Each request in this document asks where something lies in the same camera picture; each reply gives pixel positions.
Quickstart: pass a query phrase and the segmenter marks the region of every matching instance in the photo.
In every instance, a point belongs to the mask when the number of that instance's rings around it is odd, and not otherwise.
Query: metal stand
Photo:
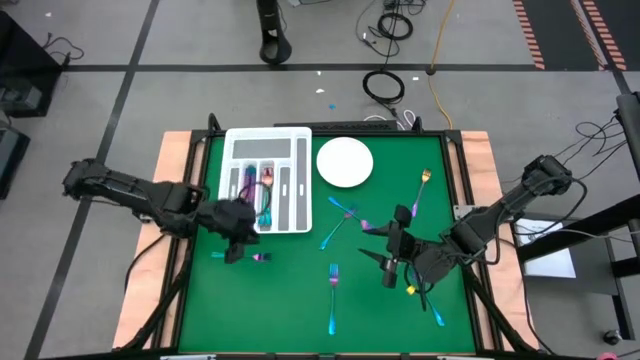
[[[629,151],[640,180],[640,95],[638,93],[620,95],[616,98],[616,101],[618,102],[616,118],[624,129]],[[640,194],[587,218],[573,222],[564,228],[593,235],[603,235],[623,226],[627,226],[631,232],[640,231]],[[521,263],[524,263],[584,243],[590,239],[591,237],[578,233],[550,233],[535,242],[519,247],[517,250],[518,259]],[[610,267],[607,274],[599,274],[600,276],[609,276],[615,283],[615,291],[612,291],[610,295],[612,296],[616,318],[620,327],[620,337],[624,340],[635,340],[635,334],[620,279],[627,276],[640,275],[640,233],[631,235],[631,240],[635,255],[624,260],[614,259],[611,243],[608,240],[606,241]],[[596,269],[596,271],[604,272],[605,270]]]

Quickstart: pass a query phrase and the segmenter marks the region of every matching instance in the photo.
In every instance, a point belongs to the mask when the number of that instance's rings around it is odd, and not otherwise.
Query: gold fork
[[[420,197],[422,196],[422,189],[424,188],[424,184],[427,183],[431,179],[431,170],[424,169],[422,172],[422,184],[420,184],[420,190],[418,190],[418,197],[416,198],[416,202],[413,203],[413,208],[411,208],[411,215],[416,217],[418,214],[418,203],[420,202]]]

